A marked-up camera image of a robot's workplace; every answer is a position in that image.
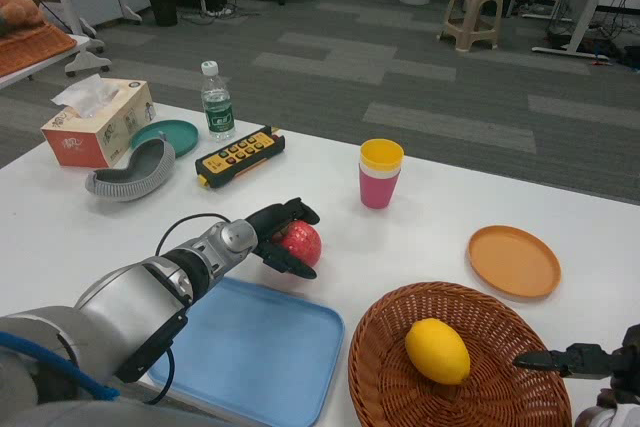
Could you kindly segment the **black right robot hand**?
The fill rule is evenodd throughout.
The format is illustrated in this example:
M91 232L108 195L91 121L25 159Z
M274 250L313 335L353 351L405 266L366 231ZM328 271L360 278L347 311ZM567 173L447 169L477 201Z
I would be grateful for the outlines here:
M531 351L515 357L517 368L556 372L562 378L610 380L598 405L639 404L639 325L629 327L617 350L607 353L598 344L574 343L565 351Z

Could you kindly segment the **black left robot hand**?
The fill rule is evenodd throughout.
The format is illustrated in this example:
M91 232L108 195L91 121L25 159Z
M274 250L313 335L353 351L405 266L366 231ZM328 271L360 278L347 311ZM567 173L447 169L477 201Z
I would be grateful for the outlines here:
M253 253L260 257L265 265L280 273L313 280L317 277L316 271L274 240L276 234L282 233L292 222L298 220L316 225L320 222L320 217L300 198L294 198L284 204L267 206L246 218L258 239Z

